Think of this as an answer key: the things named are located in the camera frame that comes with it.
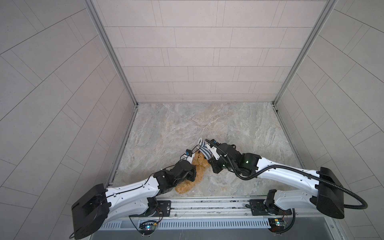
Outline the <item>white ventilation grille strip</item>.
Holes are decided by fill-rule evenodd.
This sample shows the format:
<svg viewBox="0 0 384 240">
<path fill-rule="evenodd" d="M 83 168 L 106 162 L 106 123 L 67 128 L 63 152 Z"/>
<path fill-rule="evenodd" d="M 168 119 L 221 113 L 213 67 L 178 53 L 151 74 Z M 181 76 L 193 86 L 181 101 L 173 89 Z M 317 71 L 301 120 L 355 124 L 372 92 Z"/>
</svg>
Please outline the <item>white ventilation grille strip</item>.
<svg viewBox="0 0 384 240">
<path fill-rule="evenodd" d="M 166 219 L 156 230 L 207 230 L 207 229 L 270 229 L 268 219 Z M 132 222 L 112 221 L 102 225 L 100 231 L 135 230 Z"/>
</svg>

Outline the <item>aluminium right corner post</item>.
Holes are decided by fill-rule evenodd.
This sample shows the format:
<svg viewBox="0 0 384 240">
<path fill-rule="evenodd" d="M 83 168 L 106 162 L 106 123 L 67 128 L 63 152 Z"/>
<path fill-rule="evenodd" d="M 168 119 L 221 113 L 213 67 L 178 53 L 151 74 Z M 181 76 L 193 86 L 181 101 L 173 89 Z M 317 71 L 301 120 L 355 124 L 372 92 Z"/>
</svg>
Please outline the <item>aluminium right corner post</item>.
<svg viewBox="0 0 384 240">
<path fill-rule="evenodd" d="M 324 24 L 328 20 L 330 14 L 332 13 L 332 10 L 334 9 L 335 5 L 337 4 L 337 0 L 328 0 L 326 1 L 326 4 L 321 11 L 318 19 L 316 20 L 314 27 L 312 28 L 307 40 L 305 41 L 305 44 L 303 45 L 301 51 L 299 52 L 299 55 L 297 56 L 293 66 L 291 67 L 285 81 L 282 84 L 282 87 L 280 88 L 279 92 L 277 93 L 276 98 L 272 102 L 274 108 L 277 108 L 277 104 L 279 103 L 280 99 L 282 98 L 285 90 L 288 88 L 288 85 L 290 84 L 291 80 L 295 76 L 297 70 L 299 69 L 300 65 L 302 64 L 304 58 L 307 56 L 309 50 L 311 49 L 312 45 L 314 44 L 317 36 L 319 35 L 321 29 L 323 28 Z"/>
</svg>

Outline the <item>blue white striped knit sweater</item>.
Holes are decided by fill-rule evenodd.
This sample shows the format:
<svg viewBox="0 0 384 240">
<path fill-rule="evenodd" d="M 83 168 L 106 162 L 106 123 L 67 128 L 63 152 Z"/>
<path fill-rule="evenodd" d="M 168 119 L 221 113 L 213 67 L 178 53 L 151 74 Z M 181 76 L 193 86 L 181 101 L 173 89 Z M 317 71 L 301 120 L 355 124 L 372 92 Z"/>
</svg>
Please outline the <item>blue white striped knit sweater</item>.
<svg viewBox="0 0 384 240">
<path fill-rule="evenodd" d="M 213 153 L 211 151 L 210 145 L 203 140 L 203 138 L 199 138 L 198 140 L 198 145 L 200 146 L 199 151 L 204 155 L 206 160 L 209 160 L 212 158 Z"/>
</svg>

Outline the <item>green circuit board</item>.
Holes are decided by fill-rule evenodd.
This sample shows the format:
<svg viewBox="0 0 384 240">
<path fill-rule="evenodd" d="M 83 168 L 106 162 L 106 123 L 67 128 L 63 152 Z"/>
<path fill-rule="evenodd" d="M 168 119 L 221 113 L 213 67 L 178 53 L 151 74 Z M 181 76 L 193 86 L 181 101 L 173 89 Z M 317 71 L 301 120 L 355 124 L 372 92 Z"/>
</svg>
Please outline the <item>green circuit board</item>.
<svg viewBox="0 0 384 240">
<path fill-rule="evenodd" d="M 158 225 L 159 223 L 154 220 L 142 222 L 139 225 L 139 232 L 144 236 L 149 236 L 157 229 Z"/>
<path fill-rule="evenodd" d="M 272 233 L 282 232 L 287 225 L 287 222 L 282 218 L 269 218 L 268 221 L 270 225 L 269 230 Z"/>
</svg>

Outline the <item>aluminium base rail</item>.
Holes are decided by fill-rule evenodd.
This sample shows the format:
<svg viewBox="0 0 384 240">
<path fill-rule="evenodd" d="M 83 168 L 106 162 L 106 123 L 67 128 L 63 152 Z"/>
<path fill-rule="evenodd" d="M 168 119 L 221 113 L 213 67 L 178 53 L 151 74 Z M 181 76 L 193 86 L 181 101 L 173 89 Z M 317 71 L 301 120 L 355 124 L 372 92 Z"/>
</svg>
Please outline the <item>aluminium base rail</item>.
<svg viewBox="0 0 384 240">
<path fill-rule="evenodd" d="M 253 216 L 246 204 L 250 200 L 274 200 L 268 196 L 245 196 L 245 197 L 193 197 L 193 198 L 156 198 L 158 201 L 171 201 L 170 216 L 165 219 L 250 219 L 250 218 L 272 218 L 281 216 Z M 304 197 L 299 197 L 298 202 L 289 199 L 284 202 L 282 210 L 296 209 L 296 214 L 301 216 L 314 216 L 315 207 L 309 206 Z"/>
</svg>

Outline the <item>left green circuit board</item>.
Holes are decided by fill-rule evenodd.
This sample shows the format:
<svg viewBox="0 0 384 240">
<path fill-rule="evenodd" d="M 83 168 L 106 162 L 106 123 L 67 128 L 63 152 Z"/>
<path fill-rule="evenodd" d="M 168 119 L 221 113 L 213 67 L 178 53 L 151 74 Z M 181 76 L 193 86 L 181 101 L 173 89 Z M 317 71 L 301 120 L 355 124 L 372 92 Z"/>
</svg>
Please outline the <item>left green circuit board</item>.
<svg viewBox="0 0 384 240">
<path fill-rule="evenodd" d="M 158 225 L 159 223 L 154 220 L 142 222 L 139 225 L 139 232 L 144 236 L 149 236 L 157 229 Z"/>
</svg>

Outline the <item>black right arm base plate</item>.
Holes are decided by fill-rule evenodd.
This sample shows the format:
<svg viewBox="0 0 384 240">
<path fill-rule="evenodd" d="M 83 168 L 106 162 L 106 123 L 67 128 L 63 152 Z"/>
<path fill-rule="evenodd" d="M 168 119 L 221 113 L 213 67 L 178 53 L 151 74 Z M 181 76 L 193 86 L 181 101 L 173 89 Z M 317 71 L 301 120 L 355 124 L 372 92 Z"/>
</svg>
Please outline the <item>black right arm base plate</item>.
<svg viewBox="0 0 384 240">
<path fill-rule="evenodd" d="M 275 205 L 274 200 L 250 200 L 246 204 L 246 208 L 250 209 L 253 216 L 282 216 L 292 215 L 292 210 L 282 210 Z"/>
</svg>

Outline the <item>right green circuit board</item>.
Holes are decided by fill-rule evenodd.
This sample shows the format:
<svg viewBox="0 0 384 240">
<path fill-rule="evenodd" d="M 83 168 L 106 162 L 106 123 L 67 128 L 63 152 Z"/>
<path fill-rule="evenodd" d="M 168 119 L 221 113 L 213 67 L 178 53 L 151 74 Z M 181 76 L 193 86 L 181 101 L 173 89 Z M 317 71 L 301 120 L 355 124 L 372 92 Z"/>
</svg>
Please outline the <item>right green circuit board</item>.
<svg viewBox="0 0 384 240">
<path fill-rule="evenodd" d="M 282 218 L 269 218 L 268 221 L 270 225 L 269 230 L 272 233 L 282 232 L 287 225 L 287 222 Z"/>
</svg>

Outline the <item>aluminium left corner post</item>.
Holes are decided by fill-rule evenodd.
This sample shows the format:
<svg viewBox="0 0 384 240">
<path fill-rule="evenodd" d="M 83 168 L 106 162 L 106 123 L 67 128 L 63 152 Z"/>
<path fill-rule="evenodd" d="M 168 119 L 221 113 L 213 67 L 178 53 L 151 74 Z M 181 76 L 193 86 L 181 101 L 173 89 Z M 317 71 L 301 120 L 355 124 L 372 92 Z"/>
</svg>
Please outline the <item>aluminium left corner post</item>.
<svg viewBox="0 0 384 240">
<path fill-rule="evenodd" d="M 117 74 L 119 75 L 125 88 L 127 89 L 128 94 L 129 94 L 131 100 L 133 101 L 135 108 L 138 108 L 138 106 L 139 106 L 138 101 L 136 100 L 134 93 L 133 93 L 133 90 L 129 85 L 129 82 L 127 80 L 127 77 L 126 77 L 123 69 L 122 69 L 122 66 L 119 62 L 119 59 L 116 55 L 116 52 L 115 52 L 115 50 L 114 50 L 114 48 L 110 42 L 110 39 L 107 35 L 107 32 L 106 32 L 106 30 L 102 24 L 102 21 L 100 19 L 100 16 L 99 16 L 99 14 L 95 8 L 94 2 L 91 0 L 85 0 L 85 7 L 86 7 L 87 11 L 89 12 L 91 20 L 93 21 L 93 23 L 95 25 L 95 28 L 96 28 L 96 30 L 97 30 L 100 38 L 101 38 L 103 45 L 105 46 L 105 48 L 107 50 L 109 57 L 111 58 L 111 62 L 113 64 L 114 68 L 116 69 Z"/>
</svg>

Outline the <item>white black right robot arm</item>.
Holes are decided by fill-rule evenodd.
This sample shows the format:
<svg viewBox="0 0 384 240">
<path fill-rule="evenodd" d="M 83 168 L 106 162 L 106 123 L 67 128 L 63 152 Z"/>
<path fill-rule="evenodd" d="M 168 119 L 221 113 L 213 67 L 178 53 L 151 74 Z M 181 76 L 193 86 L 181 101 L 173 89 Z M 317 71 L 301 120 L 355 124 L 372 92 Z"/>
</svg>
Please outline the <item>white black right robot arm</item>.
<svg viewBox="0 0 384 240">
<path fill-rule="evenodd" d="M 294 209 L 316 209 L 334 219 L 345 217 L 344 193 L 336 188 L 337 180 L 329 169 L 317 172 L 293 168 L 256 154 L 241 154 L 234 145 L 219 144 L 215 140 L 206 140 L 206 146 L 212 153 L 208 162 L 216 174 L 227 169 L 243 181 L 262 178 L 296 188 L 294 191 L 270 190 L 262 210 L 281 215 Z"/>
</svg>

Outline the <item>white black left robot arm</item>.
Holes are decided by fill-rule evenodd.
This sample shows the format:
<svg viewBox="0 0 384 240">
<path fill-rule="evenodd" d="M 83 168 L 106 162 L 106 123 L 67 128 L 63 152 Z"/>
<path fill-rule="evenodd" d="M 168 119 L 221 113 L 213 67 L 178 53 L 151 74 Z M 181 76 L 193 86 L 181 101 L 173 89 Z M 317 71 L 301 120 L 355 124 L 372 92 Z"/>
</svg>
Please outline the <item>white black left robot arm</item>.
<svg viewBox="0 0 384 240">
<path fill-rule="evenodd" d="M 131 185 L 116 188 L 95 185 L 72 205 L 74 232 L 70 237 L 81 240 L 104 223 L 122 217 L 152 215 L 158 207 L 156 196 L 170 192 L 185 180 L 193 182 L 196 176 L 196 166 L 182 160 L 170 170 L 162 169 Z"/>
</svg>

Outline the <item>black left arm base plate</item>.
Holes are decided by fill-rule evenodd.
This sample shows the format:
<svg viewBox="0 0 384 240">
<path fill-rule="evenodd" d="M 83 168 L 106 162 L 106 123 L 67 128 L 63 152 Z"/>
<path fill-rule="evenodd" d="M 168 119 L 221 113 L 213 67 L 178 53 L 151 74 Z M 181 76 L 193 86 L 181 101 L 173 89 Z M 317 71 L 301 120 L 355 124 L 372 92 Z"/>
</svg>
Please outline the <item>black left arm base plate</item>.
<svg viewBox="0 0 384 240">
<path fill-rule="evenodd" d="M 156 198 L 147 198 L 148 209 L 142 214 L 142 217 L 169 217 L 171 210 L 171 201 L 158 201 Z"/>
</svg>

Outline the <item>aluminium corner post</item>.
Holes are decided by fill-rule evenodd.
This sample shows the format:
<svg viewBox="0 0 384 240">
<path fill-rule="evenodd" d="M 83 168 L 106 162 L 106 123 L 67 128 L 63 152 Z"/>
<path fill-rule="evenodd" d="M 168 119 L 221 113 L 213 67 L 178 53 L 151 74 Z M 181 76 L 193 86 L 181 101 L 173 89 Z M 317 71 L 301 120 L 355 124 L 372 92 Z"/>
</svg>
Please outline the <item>aluminium corner post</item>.
<svg viewBox="0 0 384 240">
<path fill-rule="evenodd" d="M 288 85 L 290 84 L 291 80 L 295 76 L 297 70 L 299 69 L 300 65 L 302 64 L 304 58 L 307 56 L 309 50 L 311 49 L 312 45 L 314 44 L 317 36 L 319 35 L 321 29 L 323 28 L 324 24 L 328 20 L 330 14 L 332 13 L 332 10 L 334 9 L 335 5 L 337 4 L 337 0 L 328 0 L 326 1 L 326 4 L 321 11 L 318 19 L 316 20 L 314 27 L 312 28 L 307 40 L 305 41 L 305 44 L 303 45 L 301 51 L 299 52 L 299 55 L 297 56 L 293 66 L 291 67 L 285 81 L 282 84 L 282 87 L 280 88 L 279 92 L 277 93 L 276 98 L 272 102 L 274 108 L 277 108 L 277 104 L 279 103 L 280 99 L 282 98 L 285 90 L 288 88 Z"/>
<path fill-rule="evenodd" d="M 97 30 L 100 38 L 101 38 L 103 45 L 105 46 L 105 48 L 107 50 L 109 57 L 111 58 L 111 62 L 113 64 L 114 68 L 116 69 L 117 74 L 119 75 L 125 88 L 127 89 L 128 94 L 129 94 L 131 100 L 133 101 L 135 108 L 138 108 L 138 106 L 139 106 L 138 101 L 136 100 L 134 93 L 133 93 L 133 90 L 129 85 L 129 82 L 127 80 L 127 77 L 126 77 L 123 69 L 122 69 L 122 66 L 119 62 L 119 59 L 116 55 L 116 52 L 115 52 L 115 50 L 114 50 L 114 48 L 110 42 L 110 39 L 107 35 L 107 32 L 106 32 L 106 30 L 102 24 L 102 21 L 100 19 L 100 16 L 99 16 L 99 14 L 95 8 L 94 2 L 91 0 L 85 0 L 85 7 L 86 7 L 87 11 L 89 12 L 91 20 L 93 21 L 93 23 L 95 25 L 95 28 L 96 28 L 96 30 Z"/>
</svg>

